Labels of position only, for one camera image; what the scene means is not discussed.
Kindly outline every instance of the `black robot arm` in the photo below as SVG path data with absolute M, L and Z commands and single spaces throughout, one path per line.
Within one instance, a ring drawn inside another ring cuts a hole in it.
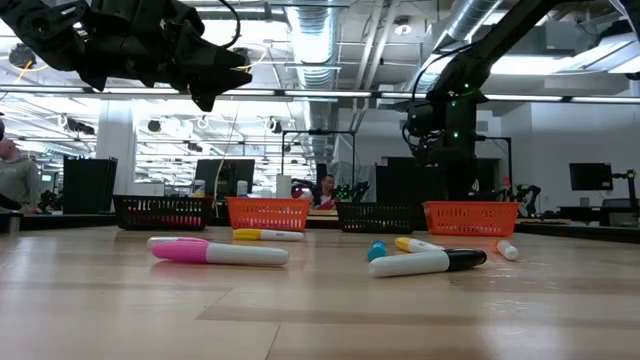
M 252 79 L 234 70 L 245 58 L 202 39 L 197 11 L 177 0 L 0 0 L 0 17 L 49 66 L 100 91 L 108 77 L 166 83 L 211 111 L 216 96 Z
M 638 35 L 639 2 L 620 1 Z M 409 105 L 403 136 L 419 163 L 438 166 L 450 200 L 469 199 L 476 179 L 476 108 L 487 101 L 480 87 L 491 67 L 545 14 L 565 2 L 568 1 L 520 0 L 484 38 L 464 47 L 447 64 L 426 101 Z M 411 141 L 412 137 L 419 140 L 417 144 Z

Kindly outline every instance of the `monitor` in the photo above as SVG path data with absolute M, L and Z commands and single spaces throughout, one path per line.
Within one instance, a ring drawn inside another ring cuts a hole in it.
M 204 192 L 207 196 L 215 194 L 216 176 L 222 160 L 198 160 L 195 180 L 204 180 Z M 253 187 L 253 172 L 256 161 L 251 160 L 225 160 L 218 176 L 218 195 L 235 196 L 239 180 L 247 182 L 247 192 L 250 194 Z
M 571 173 L 571 190 L 573 191 L 613 190 L 611 164 L 569 164 L 569 172 Z

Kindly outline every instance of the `marker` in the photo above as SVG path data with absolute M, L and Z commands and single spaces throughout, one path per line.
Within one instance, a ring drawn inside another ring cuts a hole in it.
M 170 243 L 170 242 L 176 242 L 176 241 L 192 241 L 192 242 L 205 242 L 205 243 L 209 243 L 207 240 L 205 239 L 199 239 L 199 238 L 188 238 L 188 237 L 171 237 L 171 236 L 154 236 L 152 238 L 150 238 L 147 241 L 147 248 L 149 250 L 151 250 L 151 248 L 154 245 L 157 244 L 164 244 L 164 243 Z
M 507 240 L 498 241 L 496 243 L 496 250 L 509 261 L 516 261 L 520 257 L 518 249 Z
M 410 253 L 444 250 L 442 246 L 408 237 L 396 238 L 396 247 Z
M 257 246 L 176 241 L 157 244 L 151 253 L 158 259 L 195 264 L 284 265 L 289 253 Z
M 369 263 L 369 274 L 380 278 L 468 270 L 485 261 L 487 254 L 481 250 L 433 250 L 377 258 Z
M 233 230 L 234 240 L 272 240 L 272 241 L 302 241 L 304 234 L 293 231 L 238 229 Z
M 367 261 L 371 262 L 379 257 L 387 256 L 387 245 L 380 240 L 371 243 L 371 247 L 367 252 Z

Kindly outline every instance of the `basket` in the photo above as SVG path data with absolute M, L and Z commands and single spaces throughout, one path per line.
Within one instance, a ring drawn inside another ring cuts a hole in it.
M 124 230 L 203 230 L 212 198 L 114 195 L 118 227 Z
M 338 223 L 344 232 L 411 234 L 415 209 L 411 205 L 337 203 Z
M 304 231 L 308 199 L 262 199 L 228 197 L 229 217 L 234 229 Z
M 427 201 L 427 227 L 435 235 L 511 236 L 520 203 Z

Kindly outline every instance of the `wooden table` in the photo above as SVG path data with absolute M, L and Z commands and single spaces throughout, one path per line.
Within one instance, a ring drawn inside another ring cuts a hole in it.
M 369 243 L 393 236 L 238 242 L 291 254 L 284 268 L 254 268 L 162 262 L 146 250 L 150 235 L 109 227 L 0 239 L 1 358 L 640 359 L 636 245 L 516 234 L 517 263 L 490 253 L 472 271 L 371 279 Z

